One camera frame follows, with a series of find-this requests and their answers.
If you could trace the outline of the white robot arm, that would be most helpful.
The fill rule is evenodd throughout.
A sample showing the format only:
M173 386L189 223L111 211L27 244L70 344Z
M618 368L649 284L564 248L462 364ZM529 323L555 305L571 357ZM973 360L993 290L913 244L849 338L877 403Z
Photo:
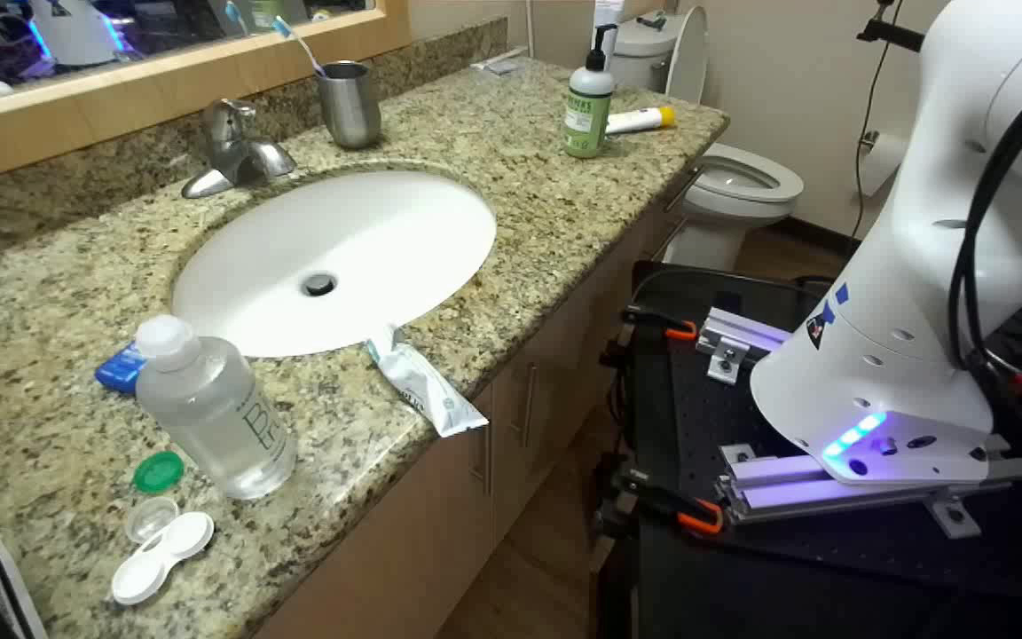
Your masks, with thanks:
M914 121L836 282L748 376L801 449L879 415L982 434L966 357L1022 305L1022 0L947 0L920 48Z

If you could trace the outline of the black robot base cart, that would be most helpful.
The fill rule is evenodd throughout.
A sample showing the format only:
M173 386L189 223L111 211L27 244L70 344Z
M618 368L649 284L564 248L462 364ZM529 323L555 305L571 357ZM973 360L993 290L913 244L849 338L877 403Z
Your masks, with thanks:
M630 300L652 312L697 320L730 301L777 328L793 323L814 287L766 284L690 267L630 267ZM793 450L748 410L745 379L715 383L704 352L633 328L618 349L624 443L661 486L714 497L720 443ZM1000 434L1022 450L1022 393L1000 403ZM665 501L638 497L618 525L624 568L606 585L604 636L638 639L1022 639L1022 486L968 497L982 538L947 539L920 505L725 525L684 534Z

